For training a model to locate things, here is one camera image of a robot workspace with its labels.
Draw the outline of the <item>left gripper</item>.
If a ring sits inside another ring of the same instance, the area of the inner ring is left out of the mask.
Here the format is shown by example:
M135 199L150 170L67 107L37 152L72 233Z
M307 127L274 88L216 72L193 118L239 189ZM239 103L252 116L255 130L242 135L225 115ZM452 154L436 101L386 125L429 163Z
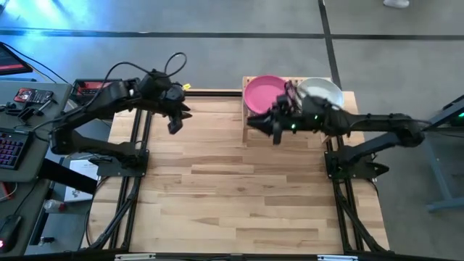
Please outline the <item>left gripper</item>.
M169 119L167 129L170 134L176 134L183 127L183 120L193 117L184 101L184 90L179 83L172 84L162 96L162 116Z

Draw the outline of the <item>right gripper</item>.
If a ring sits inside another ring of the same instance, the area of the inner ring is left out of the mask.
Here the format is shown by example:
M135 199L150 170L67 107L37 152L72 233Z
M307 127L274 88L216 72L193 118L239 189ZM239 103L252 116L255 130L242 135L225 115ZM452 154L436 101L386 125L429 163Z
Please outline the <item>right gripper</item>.
M247 125L266 135L273 135L273 145L279 145L284 131L293 134L297 131L320 131L327 109L327 99L309 94L301 96L297 87L286 81L284 94L277 97L272 114L249 116Z

